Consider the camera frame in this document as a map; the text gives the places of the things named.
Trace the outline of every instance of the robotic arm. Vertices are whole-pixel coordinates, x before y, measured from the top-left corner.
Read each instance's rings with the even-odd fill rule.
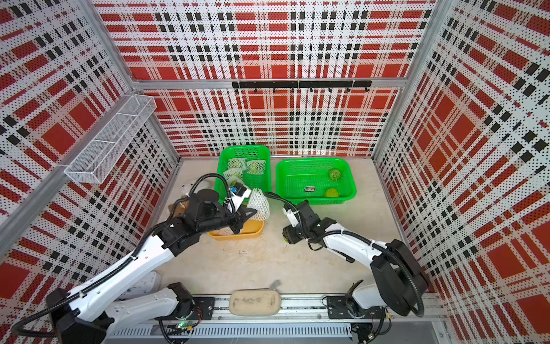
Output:
[[[223,181],[228,194],[223,206],[214,190],[194,193],[196,186],[207,177]],[[128,301],[113,301],[148,272],[197,243],[203,233],[229,226],[238,234],[244,223],[256,214],[256,210],[242,205],[250,193],[250,189],[239,183],[229,188],[219,174],[202,176],[188,197],[176,201],[168,220],[150,228],[132,253],[70,291],[53,291],[46,297],[48,308],[13,325],[12,333],[57,337],[62,344],[100,344],[107,334],[132,324],[154,317],[175,319],[190,315],[196,305],[181,283]],[[372,270],[375,285],[359,281],[346,294],[346,307],[352,316],[360,318],[368,314],[370,308],[380,306],[388,306],[400,315],[407,315],[411,310],[418,316],[423,315],[421,295],[428,289],[429,279],[401,241],[375,242],[346,230],[333,219],[320,220],[307,201],[294,206],[276,194],[265,193],[265,196],[285,203],[284,211],[291,223],[283,230],[288,243],[305,239],[310,247],[311,243],[317,243],[351,263],[358,260]],[[183,201],[188,201],[185,212],[173,217],[176,206]],[[49,315],[55,332],[24,329],[26,324],[45,315]]]
[[[403,242],[370,240],[333,219],[321,220],[307,200],[294,206],[276,194],[266,193],[266,196],[285,204],[283,211],[290,225],[284,228],[283,237],[289,244],[303,239],[310,247],[311,243],[317,243],[350,263],[357,260],[372,270],[375,284],[359,281],[346,294],[346,307],[351,316],[362,318],[370,313],[370,308],[380,306],[388,306],[402,316],[410,311],[417,316],[424,315],[422,294],[430,287],[430,279]]]
[[[222,206],[219,194],[204,189],[194,193],[196,186],[207,177],[222,180],[228,197]],[[189,196],[179,199],[167,221],[150,228],[135,250],[108,269],[72,288],[57,289],[46,296],[48,308],[12,326],[12,333],[28,337],[57,337],[60,343],[100,344],[107,334],[156,316],[184,317],[195,308],[192,295],[181,285],[173,283],[163,290],[128,301],[113,302],[131,285],[151,270],[179,255],[199,242],[201,234],[231,228],[238,234],[243,224],[256,210],[241,205],[251,190],[237,183],[229,188],[223,176],[210,173],[199,178]],[[178,203],[187,201],[182,215],[173,217]],[[55,332],[24,329],[31,321],[50,316]]]

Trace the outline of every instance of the aluminum frame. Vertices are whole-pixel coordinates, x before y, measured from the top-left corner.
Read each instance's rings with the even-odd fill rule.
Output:
[[[432,321],[432,326],[439,344],[457,344],[457,341],[449,332],[446,320]]]
[[[118,49],[115,47],[111,36],[107,32],[107,28],[102,24],[103,20],[96,11],[94,5],[89,0],[75,0],[75,2],[79,5],[82,12],[84,12],[84,17],[86,18],[88,24],[92,27],[92,30],[100,37],[105,51],[124,80],[124,83],[130,88],[130,91],[133,91],[134,88],[132,87],[133,81],[130,78],[130,69],[126,67],[126,63],[124,63],[122,55],[118,53]]]
[[[386,125],[382,129],[378,141],[375,146],[375,150],[372,153],[372,159],[376,162],[379,158],[380,152],[384,147],[393,131],[393,127],[398,119],[401,116],[403,111],[406,109],[408,100],[412,97],[414,92],[415,80],[420,76],[422,72],[422,66],[428,59],[428,54],[430,53],[430,47],[435,40],[435,36],[439,33],[441,27],[443,27],[445,17],[447,12],[451,8],[452,1],[448,0],[438,0],[435,8],[433,9],[432,18],[428,21],[426,31],[424,31],[424,36],[419,43],[418,51],[419,54],[412,59],[412,63],[409,67],[409,72],[407,73],[407,79],[410,81],[407,83],[407,87],[403,87],[399,96],[395,100],[395,103],[388,115],[388,120]]]
[[[168,201],[168,198],[170,197],[170,190],[174,188],[175,181],[176,179],[178,179],[179,170],[181,169],[183,162],[184,162],[183,160],[177,161],[176,167],[170,174],[170,177],[168,177],[168,182],[166,183],[166,186],[164,187],[164,190],[161,193],[161,196],[158,198],[157,205],[153,209],[151,218],[147,223],[147,227],[151,227],[152,225],[156,225],[157,223],[159,223],[159,220],[162,215],[162,211],[164,210],[164,204],[166,204],[166,202]]]
[[[372,81],[371,87],[404,87],[408,78],[338,78],[338,79],[216,79],[216,80],[166,80],[132,81],[137,90],[185,90],[185,89],[232,89],[233,82],[251,81]]]
[[[162,336],[158,325],[138,325],[118,331],[112,339],[157,339]],[[202,324],[190,335],[170,336],[170,339],[191,338],[351,338],[350,323],[295,324]]]
[[[38,187],[23,201],[0,226],[0,255],[4,255],[29,228],[35,217],[55,197],[61,188],[70,181],[65,168],[88,146],[94,137],[109,123],[117,111],[124,105],[126,92],[120,100],[91,128],[86,135],[71,149],[71,152],[46,176]]]
[[[382,190],[384,191],[384,196],[386,197],[386,202],[388,202],[389,210],[392,213],[393,221],[395,222],[395,226],[397,227],[397,231],[399,232],[399,238],[402,242],[406,243],[406,237],[405,237],[405,231],[403,229],[403,226],[401,225],[401,221],[399,221],[399,216],[397,215],[397,212],[395,211],[395,207],[392,203],[392,198],[389,195],[388,187],[384,183],[384,180],[382,179],[382,174],[380,173],[380,169],[376,165],[376,162],[373,160],[373,164],[375,166],[376,175],[378,175],[378,180],[380,181],[380,185],[382,186]]]
[[[166,131],[162,128],[162,125],[158,120],[157,116],[149,116],[149,118],[147,119],[147,122],[157,134],[162,145],[166,148],[170,158],[172,158],[174,162],[178,162],[181,159],[181,157],[179,156],[178,152],[175,150],[174,145],[168,138]]]
[[[207,332],[204,331],[197,333],[196,338],[221,338],[225,337],[223,329],[241,329],[241,328],[256,328],[256,327],[273,327],[278,325],[285,327],[286,325],[300,325],[304,327],[326,327],[326,326],[350,326],[351,323],[371,323],[371,318],[365,319],[329,319],[327,314],[327,308],[322,303],[324,296],[342,296],[342,294],[281,294],[281,310],[279,313],[270,316],[237,316],[229,312],[229,294],[209,294],[209,295],[197,295],[198,297],[215,297],[216,302],[214,304],[214,311],[212,314],[212,320],[203,320],[201,322],[202,327],[207,328]],[[423,318],[416,317],[413,313],[408,316],[400,316],[393,311],[389,311],[392,321],[396,322],[431,322],[434,326],[434,330],[438,335],[444,329],[444,310],[441,306],[439,297],[434,293],[424,294],[422,299],[425,302],[426,314]],[[164,324],[177,324],[179,321],[165,321]],[[129,327],[127,329],[116,332],[111,335],[109,339],[115,338],[132,338],[132,339],[145,339],[145,338],[161,338],[160,334],[156,334],[158,330],[158,323],[155,320],[145,321],[141,324]],[[172,338],[192,338],[191,336],[171,336]],[[273,334],[272,332],[263,332],[259,334],[247,335],[247,337],[254,338],[274,338],[274,337],[293,337],[287,334]],[[294,337],[304,337],[301,333],[297,333]],[[319,331],[311,332],[310,337],[327,337],[323,336],[323,333]],[[453,341],[441,342],[440,344],[455,344]]]

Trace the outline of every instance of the white foam fruit net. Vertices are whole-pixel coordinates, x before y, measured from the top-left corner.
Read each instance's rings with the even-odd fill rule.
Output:
[[[227,180],[227,185],[229,185],[229,187],[232,187],[237,183],[241,183],[242,185],[246,186],[246,184],[243,182],[243,180],[241,178],[237,177],[237,176],[229,177],[229,179]]]
[[[227,168],[240,168],[241,170],[246,169],[246,158],[245,157],[236,157],[233,159],[229,159],[227,161]]]
[[[231,177],[237,177],[239,179],[243,178],[243,169],[242,168],[230,168],[227,171],[223,172],[223,176],[226,180],[230,179]]]
[[[270,204],[260,189],[252,190],[246,207],[257,210],[257,213],[250,218],[251,220],[266,221],[270,216]]]
[[[221,230],[213,231],[212,233],[214,233],[216,235],[219,235],[219,236],[231,236],[231,235],[233,235],[233,231],[229,227],[222,228]]]
[[[266,221],[270,216],[270,204],[267,201],[267,197],[263,195],[263,191],[260,189],[253,189],[250,193],[247,208],[256,209],[256,214],[250,218],[250,220]],[[226,227],[217,231],[213,231],[214,234],[219,236],[233,235],[231,228]]]
[[[266,170],[265,160],[250,160],[246,162],[248,174],[262,175]]]

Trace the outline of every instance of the perforated wall panel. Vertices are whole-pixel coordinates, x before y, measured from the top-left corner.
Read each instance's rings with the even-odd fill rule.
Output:
[[[133,77],[403,77],[435,0],[93,0]]]
[[[155,113],[181,156],[230,145],[272,154],[370,156],[397,88],[352,90],[154,90]]]
[[[455,1],[377,161],[463,342],[550,341],[549,11]]]
[[[0,223],[126,88],[73,2],[0,8]]]
[[[71,289],[135,248],[173,168],[146,123],[102,184],[63,186],[0,260],[0,342],[15,341],[11,324],[43,309],[49,292]],[[50,329],[46,320],[34,329]]]

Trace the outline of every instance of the green ball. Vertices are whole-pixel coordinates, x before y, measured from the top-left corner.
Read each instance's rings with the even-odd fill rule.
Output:
[[[334,188],[330,188],[324,193],[324,196],[325,197],[340,197],[340,194],[338,193],[338,190],[336,190]]]
[[[340,172],[339,169],[333,168],[333,169],[331,169],[330,171],[328,171],[328,176],[329,176],[329,178],[332,179],[333,181],[337,181],[337,180],[340,179],[340,177],[342,176],[342,173]]]

